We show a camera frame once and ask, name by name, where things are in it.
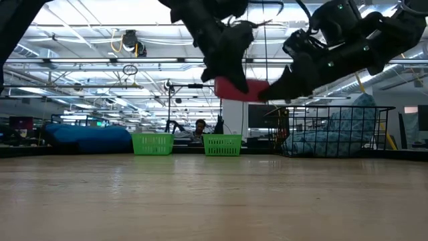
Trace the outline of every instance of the wire basket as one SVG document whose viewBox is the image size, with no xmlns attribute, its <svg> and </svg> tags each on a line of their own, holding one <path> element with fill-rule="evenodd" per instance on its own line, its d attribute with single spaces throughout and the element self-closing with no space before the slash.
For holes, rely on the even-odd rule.
<svg viewBox="0 0 428 241">
<path fill-rule="evenodd" d="M 132 134 L 135 155 L 169 155 L 173 152 L 172 134 Z"/>
<path fill-rule="evenodd" d="M 242 135 L 204 135 L 207 156 L 236 157 L 241 152 Z"/>
<path fill-rule="evenodd" d="M 387 133 L 389 106 L 287 106 L 265 115 L 274 153 L 286 157 L 355 157 L 396 149 Z"/>
</svg>

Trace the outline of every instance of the red object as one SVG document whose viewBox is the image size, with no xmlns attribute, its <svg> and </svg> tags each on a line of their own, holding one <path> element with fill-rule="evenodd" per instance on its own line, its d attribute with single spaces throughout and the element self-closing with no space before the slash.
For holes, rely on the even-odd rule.
<svg viewBox="0 0 428 241">
<path fill-rule="evenodd" d="M 215 78 L 215 95 L 226 100 L 242 102 L 265 102 L 259 99 L 259 93 L 269 87 L 269 82 L 262 80 L 247 80 L 248 93 L 244 94 L 234 87 L 225 77 Z"/>
</svg>

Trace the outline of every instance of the yellow pole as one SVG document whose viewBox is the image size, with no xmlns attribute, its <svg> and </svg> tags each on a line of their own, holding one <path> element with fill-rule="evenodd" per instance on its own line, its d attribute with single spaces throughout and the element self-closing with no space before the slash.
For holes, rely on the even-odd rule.
<svg viewBox="0 0 428 241">
<path fill-rule="evenodd" d="M 358 73 L 355 73 L 355 78 L 356 78 L 356 81 L 358 81 L 358 85 L 360 86 L 361 92 L 365 93 L 366 89 L 364 89 L 364 86 L 362 85 L 362 82 L 361 82 L 361 79 L 360 79 L 360 76 L 358 75 Z M 381 129 L 382 129 L 382 131 L 385 131 L 385 126 L 383 125 L 383 123 L 381 123 Z M 388 131 L 386 131 L 386 135 L 387 135 L 388 143 L 391 145 L 393 150 L 396 151 L 397 147 L 395 146 L 395 144 L 394 144 L 391 136 L 389 135 Z"/>
</svg>

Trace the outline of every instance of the ceiling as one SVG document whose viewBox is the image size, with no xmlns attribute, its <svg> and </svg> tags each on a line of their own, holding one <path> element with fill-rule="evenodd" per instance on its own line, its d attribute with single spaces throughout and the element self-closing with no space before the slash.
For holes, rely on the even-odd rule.
<svg viewBox="0 0 428 241">
<path fill-rule="evenodd" d="M 273 21 L 254 31 L 255 43 L 246 53 L 247 58 L 289 58 L 282 51 L 282 44 L 294 31 L 307 26 L 305 13 L 293 1 L 284 1 L 284 10 L 276 16 L 278 5 L 250 5 L 243 19 L 252 22 L 263 22 L 273 18 Z M 308 9 L 313 12 L 322 2 L 305 1 Z M 371 11 L 379 11 L 384 15 L 392 15 L 395 1 L 373 1 L 375 5 L 362 5 L 360 11 L 366 15 Z M 157 0 L 55 0 L 44 7 L 20 41 L 20 46 L 36 52 L 39 57 L 51 58 L 133 58 L 125 50 L 115 52 L 120 46 L 120 36 L 127 29 L 135 29 L 138 38 L 147 48 L 149 58 L 202 58 L 199 49 L 192 46 L 192 39 L 181 22 L 171 24 L 169 9 Z M 16 51 L 11 58 L 23 58 L 23 52 Z M 59 104 L 87 104 L 96 108 L 104 107 L 110 110 L 124 111 L 153 111 L 147 118 L 146 124 L 163 123 L 167 99 L 154 99 L 153 96 L 165 96 L 165 82 L 170 80 L 173 84 L 201 83 L 200 76 L 204 65 L 201 62 L 186 63 L 139 63 L 135 64 L 138 74 L 126 76 L 122 69 L 126 64 L 55 64 L 55 69 L 42 68 L 37 64 L 7 64 L 9 70 L 6 76 L 7 84 L 46 84 L 54 81 L 57 85 L 105 85 L 105 88 L 83 89 L 45 89 L 45 94 L 93 96 L 110 94 L 112 96 L 143 96 L 146 99 L 123 98 L 125 101 L 109 103 L 105 99 L 73 99 L 59 98 Z M 270 64 L 248 64 L 246 74 L 248 78 L 277 80 L 284 66 Z M 321 95 L 329 95 L 338 84 L 353 83 L 355 79 L 344 78 L 333 85 L 318 90 Z M 118 85 L 136 84 L 140 88 L 109 88 Z M 15 90 L 16 94 L 37 94 L 27 90 Z M 348 96 L 350 93 L 335 92 L 337 96 Z M 195 118 L 205 118 L 215 124 L 215 116 L 219 112 L 220 101 L 214 98 L 212 88 L 188 89 L 182 88 L 176 93 L 180 96 L 199 96 L 198 99 L 182 99 L 182 103 L 173 101 L 174 114 L 182 123 L 193 123 Z M 296 100 L 296 104 L 305 104 L 304 100 Z M 143 117 L 141 114 L 130 114 L 129 118 Z"/>
</svg>

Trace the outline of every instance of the metal wire cage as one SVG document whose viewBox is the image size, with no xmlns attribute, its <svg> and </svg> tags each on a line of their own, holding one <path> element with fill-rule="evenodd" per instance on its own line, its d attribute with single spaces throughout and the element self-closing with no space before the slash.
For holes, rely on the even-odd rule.
<svg viewBox="0 0 428 241">
<path fill-rule="evenodd" d="M 265 115 L 274 153 L 286 157 L 355 157 L 362 150 L 395 149 L 389 106 L 287 106 Z"/>
</svg>

